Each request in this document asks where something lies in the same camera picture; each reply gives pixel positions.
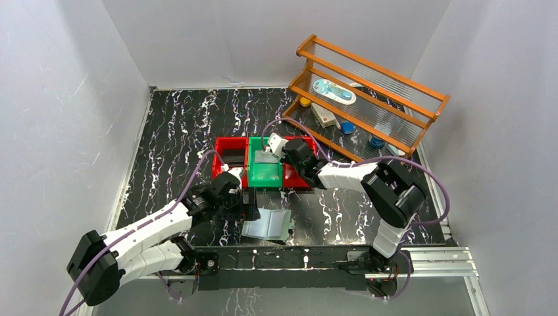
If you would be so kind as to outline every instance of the yellow object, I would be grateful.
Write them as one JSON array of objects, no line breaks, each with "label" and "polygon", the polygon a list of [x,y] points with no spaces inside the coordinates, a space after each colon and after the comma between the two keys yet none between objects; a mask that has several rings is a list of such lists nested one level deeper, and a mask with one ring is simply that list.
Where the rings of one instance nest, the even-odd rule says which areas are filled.
[{"label": "yellow object", "polygon": [[303,107],[308,107],[310,105],[310,103],[312,103],[310,100],[308,100],[305,97],[301,97],[300,98],[300,105],[302,105]]}]

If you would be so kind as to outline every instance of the red tray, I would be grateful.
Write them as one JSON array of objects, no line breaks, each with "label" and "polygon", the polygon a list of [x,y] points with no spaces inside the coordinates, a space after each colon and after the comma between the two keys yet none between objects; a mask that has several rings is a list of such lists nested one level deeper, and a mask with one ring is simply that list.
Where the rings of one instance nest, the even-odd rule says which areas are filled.
[{"label": "red tray", "polygon": [[[215,140],[215,150],[222,154],[225,149],[244,149],[244,171],[248,166],[248,137],[218,137]],[[211,175],[215,178],[221,173],[221,162],[217,156],[213,157],[213,165],[211,168]],[[242,178],[242,188],[248,187],[247,173]]]},{"label": "red tray", "polygon": [[[304,139],[307,144],[310,146],[312,151],[316,153],[318,151],[318,146],[312,141],[312,138],[306,137],[295,137],[295,136],[287,136],[285,137],[286,140],[294,140],[295,138],[302,138]],[[310,186],[300,178],[297,174],[295,169],[286,163],[283,164],[283,187],[284,188],[310,188]]]}]

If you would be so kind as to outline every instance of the green tray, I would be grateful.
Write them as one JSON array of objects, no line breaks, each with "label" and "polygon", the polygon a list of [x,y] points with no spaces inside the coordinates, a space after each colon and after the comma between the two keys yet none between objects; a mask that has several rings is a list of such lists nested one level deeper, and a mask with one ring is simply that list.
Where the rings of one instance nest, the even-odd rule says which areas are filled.
[{"label": "green tray", "polygon": [[282,163],[256,163],[256,151],[262,150],[261,137],[248,138],[248,186],[252,188],[281,188],[283,186]]}]

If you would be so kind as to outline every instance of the black marble surface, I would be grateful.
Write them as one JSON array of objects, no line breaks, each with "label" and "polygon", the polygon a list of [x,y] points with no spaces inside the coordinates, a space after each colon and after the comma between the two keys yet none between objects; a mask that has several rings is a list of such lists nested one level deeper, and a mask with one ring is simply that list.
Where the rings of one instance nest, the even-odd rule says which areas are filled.
[{"label": "black marble surface", "polygon": [[[279,118],[294,97],[287,89],[154,92],[117,228],[158,211],[177,197],[200,156],[214,147],[217,137],[261,135],[265,125]],[[305,120],[317,123],[312,116]],[[277,124],[267,133],[271,132],[301,135],[286,123]],[[368,136],[357,132],[349,138],[358,147],[366,145]],[[347,161],[331,149],[325,146],[324,149],[334,160]],[[413,159],[419,160],[416,154]],[[211,179],[211,160],[204,163],[194,183]],[[426,185],[424,175],[411,170]],[[262,189],[257,203],[259,207],[292,210],[295,230],[287,245],[370,244],[380,222],[372,202],[363,194],[348,190]],[[429,197],[417,219],[434,218],[436,211]],[[241,222],[216,218],[194,227],[187,238],[196,246],[273,245],[241,237],[241,226]],[[420,226],[413,229],[405,242],[444,244],[445,240],[439,226]]]}]

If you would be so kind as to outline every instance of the plastic bin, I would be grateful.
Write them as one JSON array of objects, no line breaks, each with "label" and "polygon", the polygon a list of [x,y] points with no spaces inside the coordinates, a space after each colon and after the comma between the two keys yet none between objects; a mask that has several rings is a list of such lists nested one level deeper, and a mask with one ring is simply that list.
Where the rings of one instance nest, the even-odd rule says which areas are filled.
[{"label": "plastic bin", "polygon": [[[307,142],[310,146],[312,151],[316,153],[318,151],[318,146],[312,141],[312,138],[306,137],[296,137],[296,136],[287,136],[285,137],[286,140],[294,140],[295,138],[302,138]],[[289,164],[283,164],[283,187],[285,188],[310,188],[310,186],[300,178],[296,170]]]},{"label": "plastic bin", "polygon": [[[215,150],[219,155],[223,154],[227,149],[243,149],[244,150],[244,170],[248,166],[248,137],[218,137],[215,140]],[[211,175],[215,178],[221,173],[221,162],[217,156],[213,157],[213,165],[211,168]],[[242,178],[242,188],[248,187],[248,172]]]},{"label": "plastic bin", "polygon": [[262,150],[261,137],[248,138],[248,186],[252,188],[281,188],[283,186],[282,163],[256,163],[255,153]]}]

